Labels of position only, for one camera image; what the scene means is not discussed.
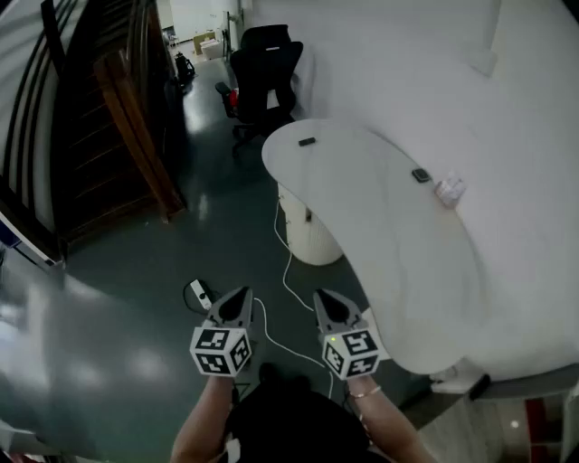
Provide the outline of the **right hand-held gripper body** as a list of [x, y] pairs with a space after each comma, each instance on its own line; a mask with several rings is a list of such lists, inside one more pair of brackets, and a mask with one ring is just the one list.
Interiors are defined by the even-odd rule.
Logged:
[[362, 316], [353, 327], [333, 327], [318, 317], [318, 328], [322, 361], [339, 380], [375, 373], [382, 361], [390, 359], [373, 316]]

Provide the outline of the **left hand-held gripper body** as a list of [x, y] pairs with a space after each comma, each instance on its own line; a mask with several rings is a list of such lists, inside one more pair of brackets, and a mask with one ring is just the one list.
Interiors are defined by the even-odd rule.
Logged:
[[195, 328], [189, 351], [201, 375], [236, 376], [243, 369], [252, 357], [250, 323], [207, 317]]

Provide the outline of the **person's right forearm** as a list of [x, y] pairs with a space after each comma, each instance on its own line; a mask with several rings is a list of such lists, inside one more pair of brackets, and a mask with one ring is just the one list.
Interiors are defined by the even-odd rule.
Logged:
[[347, 380], [350, 396], [374, 444], [395, 463], [436, 463], [411, 422], [371, 375]]

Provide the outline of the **person's left forearm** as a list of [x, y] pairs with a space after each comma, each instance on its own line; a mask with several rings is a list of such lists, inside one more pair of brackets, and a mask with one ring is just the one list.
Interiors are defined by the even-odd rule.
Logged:
[[170, 463], [214, 463], [223, 440], [233, 397], [233, 378], [209, 376], [196, 405], [177, 433]]

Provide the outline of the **white curved desk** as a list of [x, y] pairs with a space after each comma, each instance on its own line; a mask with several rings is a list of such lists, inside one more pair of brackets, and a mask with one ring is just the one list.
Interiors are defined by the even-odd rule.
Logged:
[[[299, 146], [309, 137], [316, 143]], [[438, 373], [467, 356], [487, 315], [481, 269], [458, 214], [413, 178], [410, 157], [328, 119], [276, 130], [261, 155], [271, 177], [337, 241], [400, 366]]]

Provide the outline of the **white power strip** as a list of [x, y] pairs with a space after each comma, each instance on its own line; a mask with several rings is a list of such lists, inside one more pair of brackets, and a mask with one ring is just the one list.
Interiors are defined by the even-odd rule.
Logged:
[[199, 304], [205, 311], [209, 311], [215, 301], [215, 296], [204, 280], [194, 279], [189, 283], [189, 288], [195, 294]]

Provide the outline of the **person's black clothing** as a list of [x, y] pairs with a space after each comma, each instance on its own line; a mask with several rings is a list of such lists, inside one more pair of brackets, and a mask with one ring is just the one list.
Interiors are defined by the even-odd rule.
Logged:
[[240, 444], [239, 463], [367, 463], [369, 438], [358, 419], [305, 376], [284, 377], [264, 363], [259, 384], [231, 411], [227, 436]]

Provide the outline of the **clear plastic packet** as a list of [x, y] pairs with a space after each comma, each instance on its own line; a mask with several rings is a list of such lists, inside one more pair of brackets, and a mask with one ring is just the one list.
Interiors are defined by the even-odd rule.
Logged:
[[455, 209], [466, 188], [467, 185], [460, 175], [450, 172], [436, 184], [434, 193], [446, 208]]

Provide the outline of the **white blue-edged board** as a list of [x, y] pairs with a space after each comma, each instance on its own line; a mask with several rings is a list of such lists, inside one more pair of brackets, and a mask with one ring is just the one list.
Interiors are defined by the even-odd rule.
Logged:
[[0, 212], [0, 248], [11, 249], [43, 270], [60, 265], [61, 258], [52, 259], [28, 240], [8, 218]]

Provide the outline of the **dark wooden staircase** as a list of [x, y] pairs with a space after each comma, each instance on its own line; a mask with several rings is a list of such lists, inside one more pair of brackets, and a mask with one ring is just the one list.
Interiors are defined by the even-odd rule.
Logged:
[[0, 212], [52, 259], [159, 213], [95, 75], [118, 50], [166, 169], [175, 72], [156, 0], [0, 0]]

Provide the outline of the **black office chair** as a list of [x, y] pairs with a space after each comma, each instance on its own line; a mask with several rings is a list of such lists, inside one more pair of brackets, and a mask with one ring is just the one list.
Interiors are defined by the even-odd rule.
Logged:
[[[286, 24], [256, 26], [243, 33], [241, 48], [230, 59], [236, 86], [223, 81], [215, 84], [227, 117], [239, 121], [233, 127], [234, 157], [257, 136], [268, 137], [294, 121], [291, 112], [297, 96], [292, 77], [303, 49], [303, 43], [290, 38]], [[238, 90], [236, 108], [229, 101], [234, 89]]]

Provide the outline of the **black floor machine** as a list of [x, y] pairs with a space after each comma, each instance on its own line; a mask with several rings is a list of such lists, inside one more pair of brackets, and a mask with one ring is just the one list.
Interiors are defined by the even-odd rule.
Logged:
[[195, 67], [181, 52], [176, 53], [174, 60], [179, 80], [191, 80], [195, 76]]

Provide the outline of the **folded metal stand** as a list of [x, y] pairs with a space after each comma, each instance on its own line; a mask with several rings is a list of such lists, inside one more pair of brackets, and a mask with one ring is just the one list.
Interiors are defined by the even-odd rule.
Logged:
[[222, 26], [222, 43], [223, 43], [223, 57], [226, 61], [231, 59], [234, 51], [239, 46], [239, 15], [232, 14], [229, 11], [223, 12], [223, 26]]

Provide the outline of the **brown wooden newel post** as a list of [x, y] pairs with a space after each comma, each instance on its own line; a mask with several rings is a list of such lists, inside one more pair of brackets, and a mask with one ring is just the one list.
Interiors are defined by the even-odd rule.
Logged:
[[94, 63], [94, 71], [113, 121], [157, 201], [161, 220], [168, 223], [185, 209], [185, 204], [158, 156], [123, 51], [109, 52], [99, 58]]

